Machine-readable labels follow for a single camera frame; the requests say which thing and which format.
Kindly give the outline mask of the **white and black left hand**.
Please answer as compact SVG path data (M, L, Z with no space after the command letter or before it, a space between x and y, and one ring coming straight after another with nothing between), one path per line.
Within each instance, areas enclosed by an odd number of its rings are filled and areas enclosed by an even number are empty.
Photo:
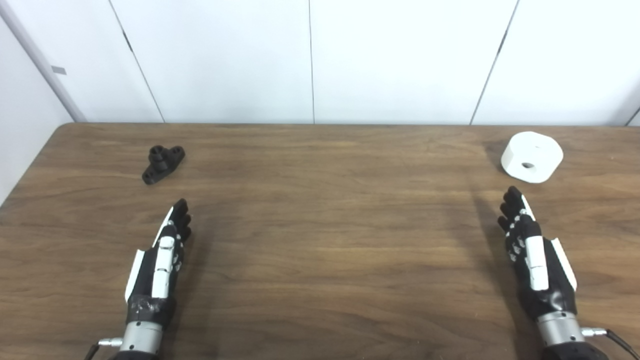
M146 250L137 250L125 288L126 324L151 322L170 325L178 301L179 271L185 262L185 243L192 234L188 202L178 200L164 217Z

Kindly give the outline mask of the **white and black right hand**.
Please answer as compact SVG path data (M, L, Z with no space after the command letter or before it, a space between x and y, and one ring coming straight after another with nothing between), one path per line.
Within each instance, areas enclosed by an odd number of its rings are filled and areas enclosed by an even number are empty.
M560 240L544 237L525 195L509 186L499 207L497 223L505 235L519 304L536 321L549 313L578 314L578 283Z

